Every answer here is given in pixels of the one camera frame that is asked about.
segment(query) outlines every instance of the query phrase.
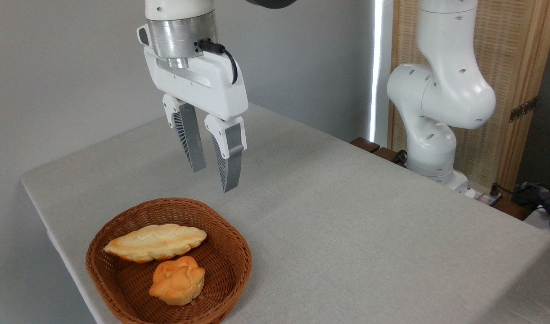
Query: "robotic arm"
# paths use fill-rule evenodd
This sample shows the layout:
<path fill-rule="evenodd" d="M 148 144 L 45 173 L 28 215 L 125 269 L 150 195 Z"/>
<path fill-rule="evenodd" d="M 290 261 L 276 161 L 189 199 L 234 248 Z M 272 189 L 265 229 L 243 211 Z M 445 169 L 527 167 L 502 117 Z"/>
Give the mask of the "robotic arm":
<path fill-rule="evenodd" d="M 279 9 L 295 0 L 247 0 Z M 247 149 L 241 115 L 247 92 L 236 60 L 217 44 L 213 0 L 145 0 L 147 24 L 137 29 L 151 78 L 163 96 L 169 127 L 176 129 L 193 172 L 205 168 L 195 107 L 209 113 L 223 191 L 235 188 Z"/>
<path fill-rule="evenodd" d="M 495 93 L 473 50 L 477 0 L 421 0 L 417 46 L 431 66 L 403 64 L 388 81 L 388 96 L 407 132 L 407 168 L 472 195 L 453 170 L 456 139 L 448 127 L 476 129 L 493 114 Z"/>

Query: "wicker basket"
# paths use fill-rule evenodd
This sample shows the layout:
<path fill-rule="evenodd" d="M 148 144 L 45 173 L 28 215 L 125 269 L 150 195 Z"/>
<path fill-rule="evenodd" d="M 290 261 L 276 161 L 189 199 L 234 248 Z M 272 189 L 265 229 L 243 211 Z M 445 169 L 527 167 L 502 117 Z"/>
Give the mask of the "wicker basket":
<path fill-rule="evenodd" d="M 148 294 L 161 261 L 129 262 L 107 254 L 114 238 L 144 226 L 175 223 L 207 232 L 188 256 L 205 268 L 201 294 L 184 306 L 169 306 Z M 209 206 L 185 198 L 162 198 L 137 205 L 109 221 L 86 255 L 86 268 L 109 310 L 123 323 L 219 323 L 232 310 L 251 273 L 251 252 L 242 235 Z"/>

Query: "white wall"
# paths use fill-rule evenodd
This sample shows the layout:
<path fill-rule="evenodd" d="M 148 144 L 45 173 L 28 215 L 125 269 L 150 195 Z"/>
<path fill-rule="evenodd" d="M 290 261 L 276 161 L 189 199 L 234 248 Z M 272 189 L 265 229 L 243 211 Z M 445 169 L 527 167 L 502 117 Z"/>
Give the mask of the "white wall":
<path fill-rule="evenodd" d="M 368 132 L 367 0 L 216 2 L 251 101 L 344 140 Z M 0 1 L 0 323 L 93 322 L 19 179 L 163 116 L 135 40 L 143 6 Z"/>

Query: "bread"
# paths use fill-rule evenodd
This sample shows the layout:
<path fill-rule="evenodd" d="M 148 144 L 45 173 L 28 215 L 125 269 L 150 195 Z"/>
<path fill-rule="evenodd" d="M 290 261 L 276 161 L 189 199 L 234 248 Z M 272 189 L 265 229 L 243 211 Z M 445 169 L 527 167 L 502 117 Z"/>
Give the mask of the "bread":
<path fill-rule="evenodd" d="M 104 251 L 138 263 L 169 260 L 196 248 L 206 237 L 207 233 L 196 227 L 149 225 L 111 240 Z"/>
<path fill-rule="evenodd" d="M 170 305 L 182 306 L 199 296 L 205 284 L 205 269 L 191 256 L 158 265 L 149 294 Z"/>

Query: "table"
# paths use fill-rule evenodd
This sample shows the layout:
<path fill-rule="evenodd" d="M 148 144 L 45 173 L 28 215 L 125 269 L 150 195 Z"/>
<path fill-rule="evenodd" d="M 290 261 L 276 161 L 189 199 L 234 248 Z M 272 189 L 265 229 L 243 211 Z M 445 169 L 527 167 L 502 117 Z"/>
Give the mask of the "table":
<path fill-rule="evenodd" d="M 248 241 L 252 276 L 224 323 L 550 323 L 549 234 L 259 106 L 244 119 L 225 194 L 210 135 L 193 174 L 163 119 L 24 175 L 98 323 L 117 320 L 86 273 L 88 244 L 160 197 L 203 201 Z"/>

